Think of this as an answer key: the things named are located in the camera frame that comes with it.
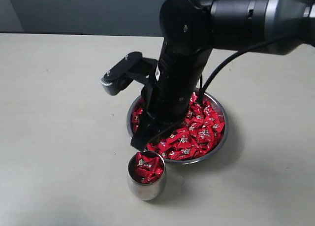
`metal cup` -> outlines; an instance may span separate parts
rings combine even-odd
[[[156,198],[165,188],[166,184],[166,166],[164,159],[156,152],[145,151],[142,152],[143,155],[147,157],[159,157],[160,161],[163,163],[163,173],[162,176],[154,183],[142,184],[138,183],[133,179],[134,167],[136,165],[136,155],[134,155],[128,164],[128,186],[131,192],[141,200],[152,200]]]

